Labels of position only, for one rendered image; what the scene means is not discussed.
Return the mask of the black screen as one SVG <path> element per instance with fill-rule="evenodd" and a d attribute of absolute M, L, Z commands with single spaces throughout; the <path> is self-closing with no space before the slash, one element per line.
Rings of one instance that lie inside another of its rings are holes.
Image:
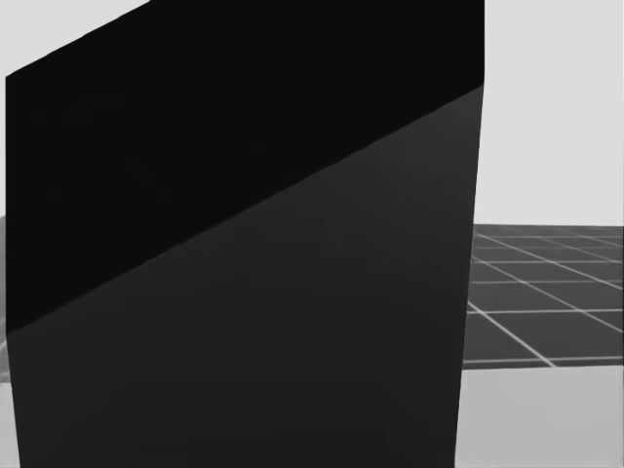
<path fill-rule="evenodd" d="M 20 468 L 455 468 L 486 0 L 150 0 L 6 80 Z"/>

